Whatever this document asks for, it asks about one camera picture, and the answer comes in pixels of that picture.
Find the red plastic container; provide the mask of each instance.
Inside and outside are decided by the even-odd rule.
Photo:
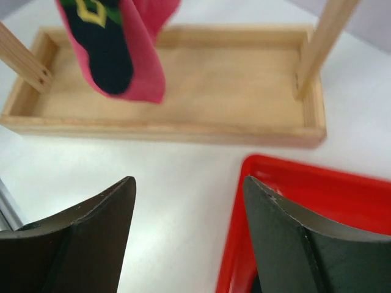
[[[249,293],[257,275],[243,198],[247,175],[327,218],[391,235],[391,183],[252,155],[242,166],[216,293]]]

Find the wooden post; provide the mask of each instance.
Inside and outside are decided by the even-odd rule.
[[[0,22],[0,59],[40,93],[48,92],[52,76],[7,28]]]
[[[296,68],[295,97],[303,99],[360,0],[329,0]]]

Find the white tabletop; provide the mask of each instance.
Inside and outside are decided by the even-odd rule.
[[[172,20],[316,21],[283,0],[183,0]],[[53,0],[36,0],[4,24],[29,46],[39,26],[61,22]],[[0,64],[0,107],[15,76]],[[21,138],[0,128],[0,177],[31,222],[134,176],[137,200],[119,293],[214,292],[241,162],[249,153],[391,179],[391,57],[343,34],[322,77],[328,138],[315,150]]]

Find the pink cloth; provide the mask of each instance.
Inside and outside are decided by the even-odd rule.
[[[87,51],[71,34],[67,17],[59,0],[57,8],[70,37],[82,74],[97,92],[110,98],[161,103],[166,91],[166,79],[155,50],[156,36],[176,11],[180,0],[120,0],[123,31],[134,66],[129,88],[121,95],[108,95],[93,81]]]

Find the green fabric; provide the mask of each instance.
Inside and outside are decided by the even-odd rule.
[[[84,3],[86,3],[86,6],[88,9],[96,9],[97,5],[93,3],[91,0],[83,0]],[[66,6],[76,6],[75,0],[60,0],[60,3],[63,7]],[[105,7],[106,13],[108,14],[108,18],[110,18],[113,22],[115,22],[118,25],[122,25],[122,17],[121,17],[121,11],[118,8],[108,8]]]

